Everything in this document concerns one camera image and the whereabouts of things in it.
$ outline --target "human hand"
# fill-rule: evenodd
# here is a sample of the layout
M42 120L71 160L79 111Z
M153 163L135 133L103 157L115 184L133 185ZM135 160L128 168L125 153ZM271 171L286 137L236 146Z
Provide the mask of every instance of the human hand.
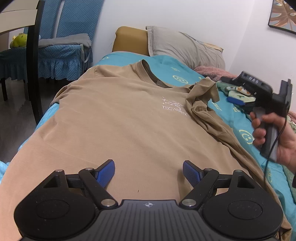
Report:
M253 145L258 148L265 142L266 130L263 128L259 128L261 121L255 117L254 112L251 112L250 116L252 118L252 126L254 128ZM285 118L278 116L276 113L273 112L267 115L263 115L262 121L275 124L280 131L284 126ZM296 134L289 124L286 125L283 133L279 138L277 149L277 163L285 165L293 173L296 172Z

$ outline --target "bed sheet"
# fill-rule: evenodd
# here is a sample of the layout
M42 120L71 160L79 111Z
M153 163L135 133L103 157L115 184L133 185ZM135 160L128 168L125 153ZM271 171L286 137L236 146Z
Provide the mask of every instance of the bed sheet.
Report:
M142 59L145 59L149 63L152 72L159 79L175 86L194 84L195 82L198 82L199 79L203 78L200 74L169 56L149 57L129 52L113 52L103 57L96 65L125 66ZM238 138L240 144L255 158L260 167L264 170L266 159L263 158L259 151L252 145L254 138L252 136L253 128L250 120L247 119L245 114L241 113L241 111L239 111L232 103L227 102L226 96L223 92L220 91L219 96L219 102L213 103L210 100L208 106L214 109L223 121L233 128L233 132ZM53 104L45 113L36 129L51 118L58 108L59 105L57 103ZM269 162L267 179L278 195L288 221L291 223L293 229L295 229L296 217L294 214L296 213L296 205L282 166ZM292 240L295 238L296 232L293 232Z

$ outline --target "green plush toy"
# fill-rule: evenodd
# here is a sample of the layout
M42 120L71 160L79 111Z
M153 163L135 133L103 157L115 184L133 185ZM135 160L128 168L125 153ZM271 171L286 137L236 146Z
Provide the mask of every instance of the green plush toy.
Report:
M26 47L27 45L27 35L20 33L18 36L13 36L12 42L10 43L10 48Z

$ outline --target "dark floor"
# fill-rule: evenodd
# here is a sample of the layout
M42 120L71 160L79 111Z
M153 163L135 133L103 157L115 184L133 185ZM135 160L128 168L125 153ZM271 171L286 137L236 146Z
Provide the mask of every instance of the dark floor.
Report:
M55 94L67 80L39 80L42 109L45 113ZM23 81L6 80L8 100L3 101L0 88L0 160L11 161L19 146L34 132L36 123L31 102L25 100Z

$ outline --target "framed picture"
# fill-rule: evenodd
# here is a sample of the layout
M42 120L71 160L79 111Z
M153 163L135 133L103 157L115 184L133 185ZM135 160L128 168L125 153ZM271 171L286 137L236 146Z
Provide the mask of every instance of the framed picture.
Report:
M296 12L284 0L273 0L268 26L296 34Z

